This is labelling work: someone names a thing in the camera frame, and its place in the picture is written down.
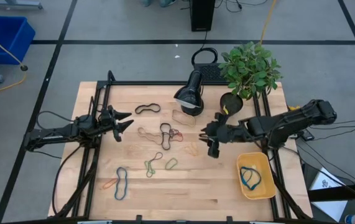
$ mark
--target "shoe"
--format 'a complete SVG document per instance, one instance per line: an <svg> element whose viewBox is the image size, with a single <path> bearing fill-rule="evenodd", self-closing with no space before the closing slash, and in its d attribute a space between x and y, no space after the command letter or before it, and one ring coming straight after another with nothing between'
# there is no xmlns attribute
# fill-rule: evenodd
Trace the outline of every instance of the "shoe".
<svg viewBox="0 0 355 224"><path fill-rule="evenodd" d="M141 0L141 3L144 7L148 7L151 5L152 0Z"/></svg>
<svg viewBox="0 0 355 224"><path fill-rule="evenodd" d="M177 2L177 0L160 0L159 5L160 7L168 7L169 5Z"/></svg>

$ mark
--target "gray floor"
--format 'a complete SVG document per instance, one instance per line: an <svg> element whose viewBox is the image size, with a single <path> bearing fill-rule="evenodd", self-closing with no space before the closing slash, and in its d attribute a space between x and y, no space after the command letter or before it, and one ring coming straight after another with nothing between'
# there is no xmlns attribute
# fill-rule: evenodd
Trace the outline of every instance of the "gray floor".
<svg viewBox="0 0 355 224"><path fill-rule="evenodd" d="M215 10L208 39L259 39L272 1L261 6L244 6L230 13L225 5ZM57 40L71 0L42 1L43 11L0 9L0 15L25 16L36 31L36 40ZM355 22L355 1L345 0ZM68 40L146 40L203 39L202 32L190 31L186 2L161 9L155 1L143 8L138 1L78 0ZM337 1L281 0L275 6L265 39L269 40L354 40ZM201 45L63 45L42 110L70 117L82 81L104 80L112 70L117 80L186 80L192 70L191 55ZM232 45L206 45L219 53ZM355 119L355 45L266 45L282 65L282 83L290 105L303 105L310 99L331 102L338 120ZM39 89L52 58L54 45L31 45L24 63L29 66L27 80L0 93L0 198L32 114ZM211 55L198 56L197 62L210 62ZM22 77L17 66L0 65L5 83ZM59 126L63 121L43 116L44 126ZM339 131L311 130L318 138ZM298 142L305 150L309 148ZM324 158L355 176L355 132L309 143ZM61 155L63 146L46 146L43 151ZM316 167L317 161L302 152ZM16 187L7 208L5 221L45 218L50 204L54 175L60 161L40 154L24 159ZM342 172L322 161L336 175ZM327 220L314 209L317 218ZM345 213L355 213L350 202Z"/></svg>

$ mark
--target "lamp base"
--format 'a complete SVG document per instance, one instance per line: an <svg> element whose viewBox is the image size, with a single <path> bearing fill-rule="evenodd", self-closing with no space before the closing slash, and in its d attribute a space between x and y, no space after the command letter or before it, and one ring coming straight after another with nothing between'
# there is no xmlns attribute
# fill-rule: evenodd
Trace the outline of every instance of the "lamp base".
<svg viewBox="0 0 355 224"><path fill-rule="evenodd" d="M201 107L186 108L186 107L182 106L182 111L188 115L191 115L191 116L197 116L197 115L201 114L203 111L203 100L201 100Z"/></svg>

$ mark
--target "lamp shade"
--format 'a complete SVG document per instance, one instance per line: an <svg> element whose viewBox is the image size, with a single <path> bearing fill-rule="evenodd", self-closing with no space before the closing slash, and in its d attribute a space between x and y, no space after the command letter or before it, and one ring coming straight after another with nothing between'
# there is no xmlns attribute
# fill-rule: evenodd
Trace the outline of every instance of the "lamp shade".
<svg viewBox="0 0 355 224"><path fill-rule="evenodd" d="M202 74L194 70L191 72L187 84L176 92L174 98L181 104L184 113L196 116L203 111L201 83Z"/></svg>

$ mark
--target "blue rubber band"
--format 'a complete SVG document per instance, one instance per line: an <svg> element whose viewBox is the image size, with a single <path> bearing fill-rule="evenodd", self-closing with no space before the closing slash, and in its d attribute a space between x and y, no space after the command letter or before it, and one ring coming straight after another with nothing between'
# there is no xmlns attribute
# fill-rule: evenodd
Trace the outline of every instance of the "blue rubber band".
<svg viewBox="0 0 355 224"><path fill-rule="evenodd" d="M245 180L244 179L244 175L247 171L250 171L251 172L251 176L249 177L248 180ZM252 187L249 186L248 182L251 180L252 176L253 176L253 172L255 172L258 176L259 176L259 181L254 184ZM240 170L239 170L239 173L240 173L240 176L241 176L241 182L243 185L245 185L249 190L254 190L259 184L260 182L262 181L262 176L260 175L260 173L255 170L255 169L252 169L252 168L248 168L248 167L241 167Z"/></svg>
<svg viewBox="0 0 355 224"><path fill-rule="evenodd" d="M118 194L118 185L119 185L119 181L121 180L121 177L119 176L119 170L123 170L125 172L125 190L124 190L124 194L121 198L118 198L116 195ZM118 169L116 170L116 175L118 177L118 181L116 182L116 188L115 188L115 199L116 200L123 200L124 197L126 196L126 191L127 191L127 170L123 167L118 167Z"/></svg>

